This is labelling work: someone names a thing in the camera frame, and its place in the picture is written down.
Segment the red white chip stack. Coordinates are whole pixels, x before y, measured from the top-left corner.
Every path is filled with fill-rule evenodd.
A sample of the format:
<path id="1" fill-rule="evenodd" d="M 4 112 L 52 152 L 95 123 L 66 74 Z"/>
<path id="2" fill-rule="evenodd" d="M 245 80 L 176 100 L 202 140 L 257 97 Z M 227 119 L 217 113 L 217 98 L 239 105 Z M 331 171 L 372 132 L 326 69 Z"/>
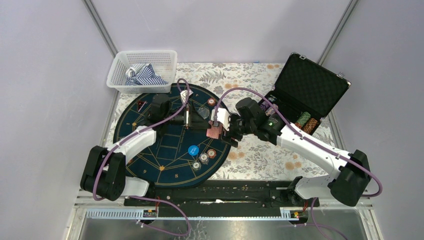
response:
<path id="1" fill-rule="evenodd" d="M 216 150 L 215 149 L 209 149 L 208 151 L 207 151 L 207 155 L 208 155 L 208 157 L 210 158 L 210 159 L 214 159 L 215 157 L 216 157 L 216 155 L 217 155 L 217 152 L 216 152 Z"/>

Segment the clear dealer button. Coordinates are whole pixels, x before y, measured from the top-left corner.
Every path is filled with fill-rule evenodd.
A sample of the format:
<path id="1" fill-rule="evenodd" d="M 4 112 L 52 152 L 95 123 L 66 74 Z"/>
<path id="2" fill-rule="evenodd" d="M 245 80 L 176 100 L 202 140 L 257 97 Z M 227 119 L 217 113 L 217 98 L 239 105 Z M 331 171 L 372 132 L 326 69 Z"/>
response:
<path id="1" fill-rule="evenodd" d="M 197 113 L 205 120 L 210 117 L 210 110 L 207 107 L 199 107 Z"/>

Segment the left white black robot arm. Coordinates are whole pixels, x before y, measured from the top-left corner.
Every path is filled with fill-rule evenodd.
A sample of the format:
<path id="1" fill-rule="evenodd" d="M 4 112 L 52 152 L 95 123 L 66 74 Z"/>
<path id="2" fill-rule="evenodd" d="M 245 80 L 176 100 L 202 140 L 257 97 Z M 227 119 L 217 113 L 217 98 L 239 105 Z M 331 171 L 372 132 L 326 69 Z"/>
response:
<path id="1" fill-rule="evenodd" d="M 209 121 L 191 104 L 186 91 L 177 99 L 180 107 L 172 109 L 167 94 L 152 97 L 143 122 L 124 138 L 109 147 L 94 146 L 88 154 L 80 180 L 80 188 L 90 192 L 96 201 L 115 201 L 119 197 L 133 197 L 144 206 L 152 204 L 155 192 L 150 183 L 139 177 L 127 176 L 126 166 L 140 152 L 155 144 L 167 125 L 193 130 L 209 130 Z"/>

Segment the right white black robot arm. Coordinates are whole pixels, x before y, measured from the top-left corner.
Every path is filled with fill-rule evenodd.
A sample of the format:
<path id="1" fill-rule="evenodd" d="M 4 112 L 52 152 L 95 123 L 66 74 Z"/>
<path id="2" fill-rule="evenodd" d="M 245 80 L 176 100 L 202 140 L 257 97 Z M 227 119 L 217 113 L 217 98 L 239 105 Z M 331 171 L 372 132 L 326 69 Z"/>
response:
<path id="1" fill-rule="evenodd" d="M 338 149 L 312 137 L 289 122 L 276 107 L 273 107 L 274 114 L 266 115 L 249 97 L 238 104 L 238 113 L 231 114 L 217 106 L 211 111 L 212 125 L 222 128 L 223 140 L 236 145 L 243 136 L 252 134 L 264 142 L 300 154 L 324 170 L 323 176 L 297 176 L 290 183 L 286 198 L 291 205 L 332 197 L 343 205 L 355 207 L 366 197 L 372 173 L 368 156 L 363 151 Z"/>

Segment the red playing card deck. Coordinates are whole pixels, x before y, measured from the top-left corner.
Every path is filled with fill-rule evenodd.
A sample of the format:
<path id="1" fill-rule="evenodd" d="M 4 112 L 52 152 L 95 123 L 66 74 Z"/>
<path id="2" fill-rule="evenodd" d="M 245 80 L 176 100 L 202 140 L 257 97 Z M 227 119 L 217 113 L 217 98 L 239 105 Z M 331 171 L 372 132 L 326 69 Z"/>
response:
<path id="1" fill-rule="evenodd" d="M 219 139 L 222 133 L 221 126 L 211 125 L 210 128 L 206 130 L 206 136 L 211 139 Z"/>

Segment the blue ten chip stack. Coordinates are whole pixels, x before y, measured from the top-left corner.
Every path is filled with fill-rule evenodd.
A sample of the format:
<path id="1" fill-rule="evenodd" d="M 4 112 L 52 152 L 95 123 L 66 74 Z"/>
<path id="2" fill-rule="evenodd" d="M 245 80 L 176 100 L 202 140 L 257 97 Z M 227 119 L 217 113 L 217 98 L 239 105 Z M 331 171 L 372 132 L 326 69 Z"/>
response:
<path id="1" fill-rule="evenodd" d="M 209 155 L 207 153 L 202 153 L 199 156 L 199 161 L 200 161 L 201 164 L 207 165 L 210 161 Z"/>

